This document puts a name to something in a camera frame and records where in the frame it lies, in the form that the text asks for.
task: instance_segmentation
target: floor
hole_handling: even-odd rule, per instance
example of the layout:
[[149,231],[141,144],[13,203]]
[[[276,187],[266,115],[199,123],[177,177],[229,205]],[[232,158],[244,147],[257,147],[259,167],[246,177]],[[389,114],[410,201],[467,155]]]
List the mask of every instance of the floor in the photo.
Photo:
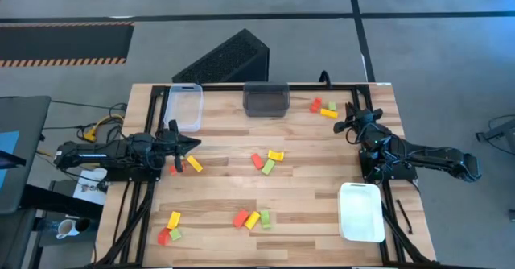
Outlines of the floor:
[[[515,0],[358,0],[362,13],[515,10]],[[0,0],[2,18],[171,14],[352,12],[351,0]],[[511,268],[515,263],[515,159],[475,132],[515,110],[515,18],[363,19],[373,75],[393,83],[406,137],[413,143],[452,146],[476,155],[483,178],[466,184],[419,169],[427,222],[439,261]],[[111,105],[126,101],[136,82],[168,82],[242,28],[270,47],[271,81],[366,81],[353,19],[275,19],[209,22],[140,22],[125,65],[0,69],[0,96],[45,94],[65,101]],[[48,126],[91,122],[104,111],[52,105]],[[49,131],[42,148],[73,139]],[[36,160],[30,182],[63,179]],[[92,244],[52,247],[42,268],[88,262]]]

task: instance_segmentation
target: green block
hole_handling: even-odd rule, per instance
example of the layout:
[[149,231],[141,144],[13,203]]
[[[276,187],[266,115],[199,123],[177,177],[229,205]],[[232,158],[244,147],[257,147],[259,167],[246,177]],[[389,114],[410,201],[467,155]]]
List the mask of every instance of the green block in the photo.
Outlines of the green block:
[[272,168],[274,168],[275,162],[272,159],[268,159],[265,163],[265,167],[261,170],[266,175],[269,175],[272,171]]
[[182,236],[177,228],[170,231],[170,237],[172,241],[179,240]]
[[336,111],[336,103],[335,102],[329,102],[328,109],[331,111]]
[[261,211],[261,227],[263,229],[269,229],[272,227],[270,224],[270,213],[268,211]]

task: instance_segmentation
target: clear plastic container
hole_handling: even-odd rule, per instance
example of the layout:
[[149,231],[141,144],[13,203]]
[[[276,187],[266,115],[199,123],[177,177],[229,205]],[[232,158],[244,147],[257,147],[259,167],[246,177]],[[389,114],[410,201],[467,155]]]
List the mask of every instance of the clear plastic container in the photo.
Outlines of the clear plastic container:
[[338,192],[340,235],[350,241],[382,242],[381,193],[374,184],[345,183]]
[[290,86],[247,82],[243,86],[243,107],[249,117],[284,117],[290,108]]
[[202,87],[196,84],[173,84],[168,94],[164,127],[170,120],[177,121],[180,132],[196,132],[202,122],[204,95]]

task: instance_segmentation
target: wooden table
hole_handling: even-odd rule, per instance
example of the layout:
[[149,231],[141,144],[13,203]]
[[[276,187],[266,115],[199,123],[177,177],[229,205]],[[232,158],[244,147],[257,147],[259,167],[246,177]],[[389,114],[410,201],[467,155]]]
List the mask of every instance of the wooden table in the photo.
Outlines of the wooden table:
[[[144,130],[151,86],[133,85],[124,134]],[[384,110],[379,122],[403,136],[392,86],[371,84],[370,89],[373,106]],[[345,117],[344,103],[352,101],[351,93],[345,91],[292,91],[285,118],[248,118],[241,92],[204,92],[202,127],[186,134],[202,139],[191,154],[204,170],[197,173],[188,165],[185,173],[171,176],[169,166],[163,169],[154,193],[143,265],[380,265],[376,243],[350,242],[339,235],[336,194],[344,182],[363,181],[358,146],[348,144],[343,133],[332,132],[335,119],[309,112],[315,97],[321,97],[325,105],[336,102],[338,121]],[[154,129],[159,103],[156,107]],[[266,159],[269,149],[285,151],[285,158],[265,176],[254,168],[250,155],[258,153]],[[427,258],[434,259],[420,196],[407,181],[390,183],[394,200],[401,200],[413,225],[410,239]],[[124,188],[124,183],[109,187],[97,235],[99,258],[111,246]],[[131,190],[132,186],[119,234],[125,228]],[[272,229],[264,230],[259,224],[252,230],[235,229],[232,219],[240,209],[269,210]],[[183,237],[160,246],[157,235],[172,210],[182,213],[179,230]],[[397,216],[399,225],[407,231],[400,211]],[[390,258],[395,260],[391,233],[385,227]],[[137,240],[133,238],[129,260],[135,259]]]

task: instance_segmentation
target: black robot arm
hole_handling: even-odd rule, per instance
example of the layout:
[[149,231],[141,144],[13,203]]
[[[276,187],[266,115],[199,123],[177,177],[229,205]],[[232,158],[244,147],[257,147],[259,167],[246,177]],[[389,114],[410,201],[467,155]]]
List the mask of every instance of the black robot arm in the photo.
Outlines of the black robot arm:
[[382,110],[357,110],[352,103],[345,105],[347,117],[344,122],[334,125],[334,132],[345,129],[354,130],[357,137],[351,144],[361,144],[361,162],[371,163],[371,173],[381,171],[381,175],[393,176],[394,165],[401,164],[407,169],[411,166],[442,170],[451,176],[473,182],[481,178],[476,157],[451,147],[426,147],[415,145],[401,139],[385,126],[376,123]]
[[200,144],[199,139],[180,134],[175,120],[168,125],[170,129],[158,131],[155,137],[136,133],[105,144],[66,142],[57,148],[54,164],[66,170],[83,163],[98,163],[107,170],[106,181],[159,180],[166,156],[173,155],[177,172],[182,172],[181,156]]

